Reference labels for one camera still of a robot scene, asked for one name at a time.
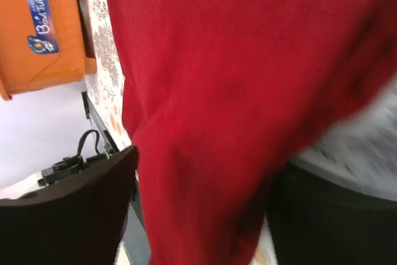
black wire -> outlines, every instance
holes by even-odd
[[[90,133],[95,133],[96,134],[96,139],[95,139],[95,151],[99,155],[99,150],[98,150],[98,144],[99,144],[99,132],[97,130],[88,130],[86,131],[80,138],[79,140],[79,145],[77,147],[77,154],[76,156],[81,155],[81,151],[83,150],[83,146],[86,142],[86,139]]]

red fabric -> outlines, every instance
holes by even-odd
[[[396,0],[108,0],[151,265],[244,265],[273,176],[395,72]]]

floor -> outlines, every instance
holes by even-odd
[[[72,83],[0,99],[0,189],[75,154],[91,128],[82,90],[84,83]],[[93,154],[93,145],[85,146],[83,155]]]
[[[128,260],[127,253],[125,252],[124,244],[121,243],[118,249],[118,255],[115,265],[132,265]]]

sticker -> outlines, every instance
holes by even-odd
[[[54,25],[48,0],[27,0],[36,36],[27,37],[29,48],[37,54],[58,53]]]

orange container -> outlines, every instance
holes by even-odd
[[[2,0],[0,11],[3,99],[96,72],[84,51],[78,0]]]

